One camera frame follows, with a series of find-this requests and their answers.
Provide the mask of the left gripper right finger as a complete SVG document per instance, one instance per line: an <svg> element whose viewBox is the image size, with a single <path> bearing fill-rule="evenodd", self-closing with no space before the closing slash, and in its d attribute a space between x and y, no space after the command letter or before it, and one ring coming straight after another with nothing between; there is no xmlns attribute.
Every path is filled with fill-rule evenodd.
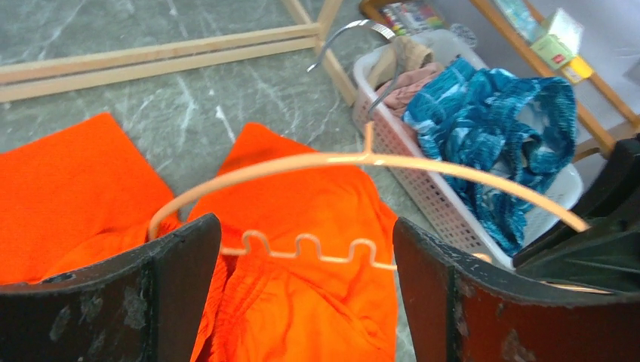
<svg viewBox="0 0 640 362"><path fill-rule="evenodd" d="M392 234L419 361L637 361L639 297L557 288L451 247L405 218Z"/></svg>

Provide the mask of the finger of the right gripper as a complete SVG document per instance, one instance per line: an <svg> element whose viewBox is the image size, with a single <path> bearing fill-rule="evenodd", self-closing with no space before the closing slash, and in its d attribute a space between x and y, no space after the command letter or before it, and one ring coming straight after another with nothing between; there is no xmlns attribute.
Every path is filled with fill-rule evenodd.
<svg viewBox="0 0 640 362"><path fill-rule="evenodd" d="M616 143L604 169L573 207L590 227L563 222L512 258L517 274L620 293L639 291L639 139Z"/></svg>

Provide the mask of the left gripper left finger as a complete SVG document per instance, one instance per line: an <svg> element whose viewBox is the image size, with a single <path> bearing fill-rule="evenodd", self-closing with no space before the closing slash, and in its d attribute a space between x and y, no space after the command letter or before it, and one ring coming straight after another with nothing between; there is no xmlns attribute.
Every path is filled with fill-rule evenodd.
<svg viewBox="0 0 640 362"><path fill-rule="evenodd" d="M188 361L221 230L207 214L38 284L1 288L3 361Z"/></svg>

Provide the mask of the blue patterned shorts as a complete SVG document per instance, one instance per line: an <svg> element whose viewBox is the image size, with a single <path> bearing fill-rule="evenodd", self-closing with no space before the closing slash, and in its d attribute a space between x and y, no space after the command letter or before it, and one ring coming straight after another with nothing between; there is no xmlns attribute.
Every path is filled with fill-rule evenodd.
<svg viewBox="0 0 640 362"><path fill-rule="evenodd" d="M409 102L403 121L428 158L544 193L573 159L577 105L560 77L519 78L460 58Z"/></svg>

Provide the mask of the orange shorts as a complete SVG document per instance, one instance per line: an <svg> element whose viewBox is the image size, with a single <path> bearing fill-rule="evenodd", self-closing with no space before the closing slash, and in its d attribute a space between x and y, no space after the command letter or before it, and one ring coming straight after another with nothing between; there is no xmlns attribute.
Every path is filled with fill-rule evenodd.
<svg viewBox="0 0 640 362"><path fill-rule="evenodd" d="M103 113L1 156L1 288L38 284L147 242L173 199ZM355 166L267 176L201 197L221 239L188 361L391 361L396 215Z"/></svg>

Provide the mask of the pink shorts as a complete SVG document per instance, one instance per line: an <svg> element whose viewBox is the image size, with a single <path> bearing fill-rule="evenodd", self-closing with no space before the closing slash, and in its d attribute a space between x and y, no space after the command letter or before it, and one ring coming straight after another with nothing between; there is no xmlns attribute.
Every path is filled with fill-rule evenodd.
<svg viewBox="0 0 640 362"><path fill-rule="evenodd" d="M440 63L428 63L422 68L400 74L395 88L383 100L384 105L392 115L402 117L416 93L437 78L443 70L444 67Z"/></svg>

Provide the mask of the beige shorts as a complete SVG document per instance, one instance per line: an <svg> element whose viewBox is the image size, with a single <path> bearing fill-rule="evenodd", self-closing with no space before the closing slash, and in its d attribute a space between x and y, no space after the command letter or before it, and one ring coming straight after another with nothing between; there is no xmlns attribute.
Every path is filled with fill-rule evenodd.
<svg viewBox="0 0 640 362"><path fill-rule="evenodd" d="M415 42L406 35L392 40L389 49L384 51L368 75L368 83L374 89L390 81L395 72L417 70L434 60L431 48Z"/></svg>

